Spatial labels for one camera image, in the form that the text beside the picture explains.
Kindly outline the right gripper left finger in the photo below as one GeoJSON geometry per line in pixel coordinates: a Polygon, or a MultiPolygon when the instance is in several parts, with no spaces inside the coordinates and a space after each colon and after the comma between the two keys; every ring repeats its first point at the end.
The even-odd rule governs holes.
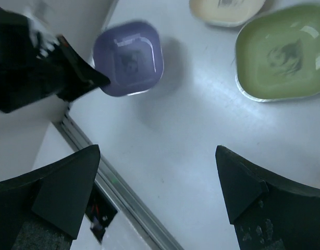
{"type": "Polygon", "coordinates": [[[0,182],[0,249],[70,249],[100,162],[91,145],[0,182]]]}

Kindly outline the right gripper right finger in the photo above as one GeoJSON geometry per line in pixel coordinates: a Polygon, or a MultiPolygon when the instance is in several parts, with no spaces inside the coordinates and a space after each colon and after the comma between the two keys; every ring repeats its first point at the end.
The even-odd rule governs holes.
{"type": "Polygon", "coordinates": [[[221,145],[215,159],[240,249],[320,249],[320,189],[282,177],[221,145]]]}

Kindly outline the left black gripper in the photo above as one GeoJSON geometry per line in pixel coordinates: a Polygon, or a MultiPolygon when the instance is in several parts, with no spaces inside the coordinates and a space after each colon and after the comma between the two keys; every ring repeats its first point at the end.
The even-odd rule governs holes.
{"type": "Polygon", "coordinates": [[[45,42],[42,32],[31,30],[21,14],[0,9],[0,111],[19,108],[57,95],[73,102],[85,94],[110,85],[58,35],[45,42]]]}

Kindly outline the purple square plate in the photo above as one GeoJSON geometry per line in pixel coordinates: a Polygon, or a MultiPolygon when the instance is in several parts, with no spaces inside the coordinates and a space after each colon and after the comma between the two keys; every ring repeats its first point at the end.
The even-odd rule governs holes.
{"type": "Polygon", "coordinates": [[[143,93],[154,87],[164,72],[157,30],[145,21],[131,21],[105,30],[93,47],[95,70],[107,76],[101,90],[112,97],[143,93]]]}

